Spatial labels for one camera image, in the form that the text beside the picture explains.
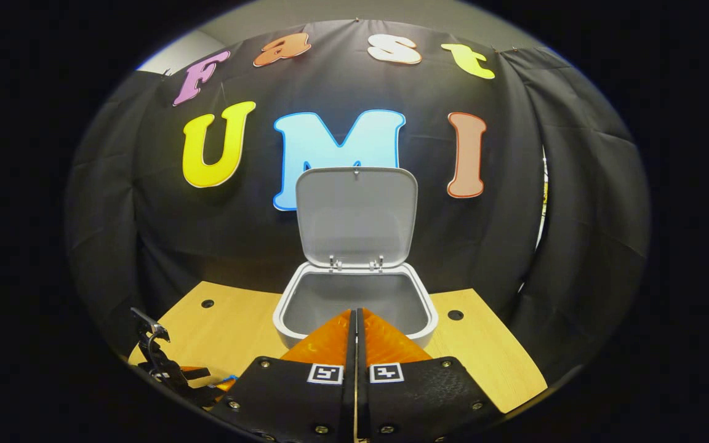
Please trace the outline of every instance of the white box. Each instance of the white box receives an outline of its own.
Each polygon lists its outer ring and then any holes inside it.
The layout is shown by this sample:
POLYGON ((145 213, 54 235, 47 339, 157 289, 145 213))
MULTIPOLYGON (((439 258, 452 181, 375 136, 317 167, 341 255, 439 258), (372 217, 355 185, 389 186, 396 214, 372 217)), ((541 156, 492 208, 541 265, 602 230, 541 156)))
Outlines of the white box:
POLYGON ((296 185, 301 264, 273 312, 287 348, 344 309, 367 308, 421 348, 439 322, 407 263, 417 181, 405 169, 308 169, 296 185))

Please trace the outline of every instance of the container lid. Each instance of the container lid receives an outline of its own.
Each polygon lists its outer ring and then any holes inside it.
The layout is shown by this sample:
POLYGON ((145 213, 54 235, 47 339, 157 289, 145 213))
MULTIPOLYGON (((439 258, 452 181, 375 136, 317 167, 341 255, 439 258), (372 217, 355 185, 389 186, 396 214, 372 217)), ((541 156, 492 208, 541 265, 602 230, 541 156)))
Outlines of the container lid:
POLYGON ((303 252, 316 266, 394 267, 409 255, 417 181, 400 168, 312 168, 297 179, 303 252))

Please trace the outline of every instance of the letter a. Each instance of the letter a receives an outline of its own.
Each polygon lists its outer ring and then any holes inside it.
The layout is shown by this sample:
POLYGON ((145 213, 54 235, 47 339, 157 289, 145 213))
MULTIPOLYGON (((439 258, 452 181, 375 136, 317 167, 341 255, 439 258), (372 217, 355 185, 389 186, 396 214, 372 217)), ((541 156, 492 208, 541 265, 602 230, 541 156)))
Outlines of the letter a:
POLYGON ((262 48, 263 52, 254 60, 254 66, 258 68, 260 66, 269 65, 282 58, 296 57, 309 49, 308 34, 290 34, 289 36, 281 37, 267 43, 267 45, 262 48))

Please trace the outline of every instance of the blue letter m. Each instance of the blue letter m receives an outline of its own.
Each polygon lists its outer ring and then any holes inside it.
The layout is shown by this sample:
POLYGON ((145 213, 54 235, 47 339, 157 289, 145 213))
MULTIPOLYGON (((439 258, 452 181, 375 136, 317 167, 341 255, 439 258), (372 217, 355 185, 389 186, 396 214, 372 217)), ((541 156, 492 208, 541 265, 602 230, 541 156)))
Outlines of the blue letter m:
POLYGON ((399 167, 399 129, 406 122, 402 113, 367 110, 360 114, 349 134, 338 145, 316 113, 290 113, 275 120, 284 134, 284 166, 281 192, 273 205, 279 210, 297 209, 295 185, 310 168, 335 166, 399 167))

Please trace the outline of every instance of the table surface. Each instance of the table surface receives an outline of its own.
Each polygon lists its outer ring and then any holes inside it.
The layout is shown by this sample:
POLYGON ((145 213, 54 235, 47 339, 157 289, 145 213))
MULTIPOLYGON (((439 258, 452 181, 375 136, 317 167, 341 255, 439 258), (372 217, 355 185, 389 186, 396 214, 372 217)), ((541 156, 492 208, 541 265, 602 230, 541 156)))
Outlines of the table surface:
MULTIPOLYGON (((287 348, 273 325, 281 294, 233 288, 202 281, 158 320, 171 343, 160 341, 169 359, 189 367, 207 367, 210 377, 189 381, 193 387, 241 375, 258 356, 278 358, 287 348), (214 305, 203 308, 202 302, 214 305)), ((513 334, 473 289, 431 294, 439 314, 431 341, 425 347, 433 358, 453 356, 503 413, 546 389, 540 370, 513 334), (447 312, 461 311, 461 320, 447 312)), ((144 357, 133 349, 129 364, 144 357)))

